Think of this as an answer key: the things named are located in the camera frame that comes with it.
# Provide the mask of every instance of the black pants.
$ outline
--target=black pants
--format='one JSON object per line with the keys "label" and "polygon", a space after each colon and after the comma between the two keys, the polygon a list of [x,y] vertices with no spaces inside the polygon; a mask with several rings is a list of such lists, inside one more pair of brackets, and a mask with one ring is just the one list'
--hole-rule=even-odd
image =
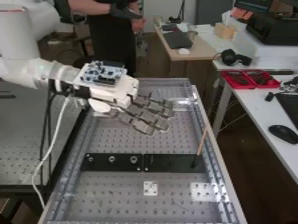
{"label": "black pants", "polygon": [[95,59],[125,64],[128,75],[136,73],[136,36],[131,26],[91,26]]}

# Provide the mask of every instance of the white cable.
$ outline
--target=white cable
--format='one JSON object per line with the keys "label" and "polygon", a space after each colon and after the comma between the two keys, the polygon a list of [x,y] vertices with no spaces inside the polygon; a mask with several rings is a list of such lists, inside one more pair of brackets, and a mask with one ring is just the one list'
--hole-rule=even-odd
{"label": "white cable", "polygon": [[232,124],[235,124],[240,119],[243,119],[248,114],[245,113],[243,116],[240,116],[237,119],[235,119],[221,130],[220,132],[227,129]]}
{"label": "white cable", "polygon": [[52,142],[51,142],[51,145],[50,145],[50,149],[47,151],[47,154],[46,154],[43,160],[40,161],[40,163],[39,163],[39,165],[38,165],[38,167],[35,169],[35,173],[34,173],[32,179],[31,179],[32,187],[34,187],[34,189],[35,189],[35,191],[36,191],[36,193],[39,195],[40,203],[42,203],[43,208],[46,207],[46,204],[44,204],[44,199],[43,199],[42,193],[40,193],[40,191],[39,191],[39,189],[36,187],[36,184],[35,184],[35,178],[36,178],[36,176],[39,174],[39,170],[40,170],[40,168],[42,168],[42,166],[44,164],[44,161],[48,159],[50,154],[51,154],[51,152],[54,150],[54,146],[56,144],[56,140],[58,140],[58,136],[59,136],[59,130],[60,130],[60,126],[62,126],[63,116],[64,116],[64,112],[66,112],[68,103],[70,103],[70,98],[66,98],[64,104],[63,104],[63,107],[62,107],[62,111],[60,111],[60,114],[59,114],[59,120],[58,120],[58,125],[56,125],[56,129],[55,129],[55,134],[54,134],[54,139],[52,139]]}

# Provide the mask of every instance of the cup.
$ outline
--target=cup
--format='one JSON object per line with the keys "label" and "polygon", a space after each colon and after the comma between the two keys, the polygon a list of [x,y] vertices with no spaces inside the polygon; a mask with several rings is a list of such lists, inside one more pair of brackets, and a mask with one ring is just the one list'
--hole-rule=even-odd
{"label": "cup", "polygon": [[188,37],[189,37],[189,39],[192,41],[195,41],[195,38],[196,38],[197,35],[199,35],[199,32],[197,31],[189,31],[188,32]]}

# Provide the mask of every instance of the wall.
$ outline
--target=wall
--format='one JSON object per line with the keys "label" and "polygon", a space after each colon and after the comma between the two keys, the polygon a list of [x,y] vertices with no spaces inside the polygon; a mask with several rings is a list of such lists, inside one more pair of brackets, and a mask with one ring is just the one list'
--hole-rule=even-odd
{"label": "wall", "polygon": [[235,0],[199,0],[196,24],[216,24],[221,14],[232,9]]}
{"label": "wall", "polygon": [[[181,3],[183,0],[144,0],[144,15],[148,20],[145,32],[155,32],[155,16],[163,16],[164,19],[179,16]],[[189,23],[196,21],[196,0],[187,0],[185,21]]]}

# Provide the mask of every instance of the metal table surface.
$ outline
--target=metal table surface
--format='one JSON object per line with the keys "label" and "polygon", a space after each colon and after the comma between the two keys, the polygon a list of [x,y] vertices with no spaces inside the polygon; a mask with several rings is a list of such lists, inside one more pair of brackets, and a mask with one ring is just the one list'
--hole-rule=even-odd
{"label": "metal table surface", "polygon": [[[0,99],[0,187],[8,193],[14,186],[31,185],[31,176],[39,163],[39,147],[43,130],[47,91],[0,82],[0,91],[15,95],[15,99]],[[63,105],[63,98],[56,98],[52,105],[52,131]],[[80,109],[74,102],[67,108],[58,143],[52,153],[52,171],[60,158],[72,132]],[[44,164],[44,183],[50,180],[48,162]]]}
{"label": "metal table surface", "polygon": [[[188,79],[141,79],[140,91],[175,101],[169,131],[145,136],[90,114],[39,223],[247,223],[196,88]],[[87,152],[195,154],[205,125],[205,173],[80,171]],[[144,195],[144,181],[159,183],[159,196]]]}

